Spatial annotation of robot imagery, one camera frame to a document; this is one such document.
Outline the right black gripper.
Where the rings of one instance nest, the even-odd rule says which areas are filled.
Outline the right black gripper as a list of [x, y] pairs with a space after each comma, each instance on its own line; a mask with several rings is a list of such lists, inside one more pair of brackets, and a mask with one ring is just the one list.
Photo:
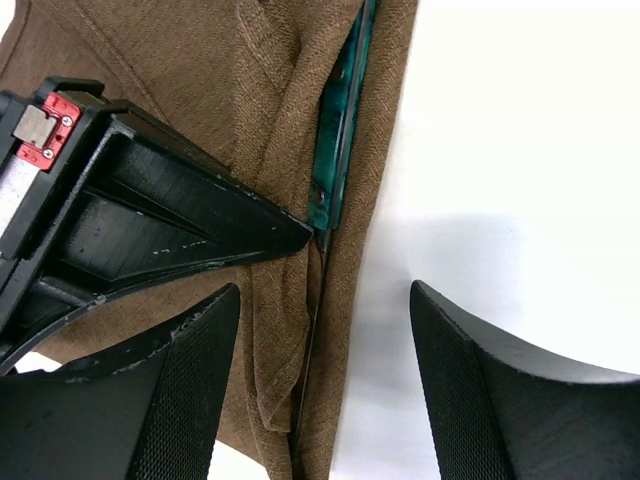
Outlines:
[[1, 369], [80, 316], [286, 257], [311, 228], [97, 80], [1, 94]]

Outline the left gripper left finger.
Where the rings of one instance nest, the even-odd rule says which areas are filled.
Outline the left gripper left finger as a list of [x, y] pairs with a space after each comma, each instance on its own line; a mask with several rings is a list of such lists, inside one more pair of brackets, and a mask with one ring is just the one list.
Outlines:
[[5, 479], [204, 479], [239, 323], [228, 284], [55, 371], [1, 380]]

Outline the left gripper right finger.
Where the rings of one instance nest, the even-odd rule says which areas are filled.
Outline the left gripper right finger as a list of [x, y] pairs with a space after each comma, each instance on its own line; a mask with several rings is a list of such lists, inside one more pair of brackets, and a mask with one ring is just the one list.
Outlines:
[[638, 375], [537, 347], [419, 280], [409, 308], [441, 478], [638, 478]]

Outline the brown cloth napkin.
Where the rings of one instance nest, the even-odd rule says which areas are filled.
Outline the brown cloth napkin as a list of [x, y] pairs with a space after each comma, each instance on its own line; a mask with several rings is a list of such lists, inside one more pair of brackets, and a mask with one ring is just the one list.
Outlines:
[[[99, 80], [304, 216], [321, 92], [357, 1], [20, 1], [1, 41], [1, 85]], [[340, 227], [314, 246], [99, 308], [37, 348], [99, 351], [233, 282], [242, 307], [218, 437], [273, 479], [329, 476], [367, 229], [396, 119], [417, 5], [381, 1], [368, 52]]]

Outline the green handled knife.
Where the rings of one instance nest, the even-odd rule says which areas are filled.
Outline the green handled knife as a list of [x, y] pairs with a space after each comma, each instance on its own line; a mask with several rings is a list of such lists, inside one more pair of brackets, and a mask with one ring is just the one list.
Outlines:
[[310, 331], [291, 452], [293, 465], [299, 464], [303, 408], [307, 397], [316, 325], [323, 302], [332, 236], [341, 221], [375, 12], [376, 2], [365, 0], [320, 97], [307, 208], [307, 221], [313, 228], [314, 243], [320, 257], [320, 281], [317, 297], [312, 301], [310, 309]]

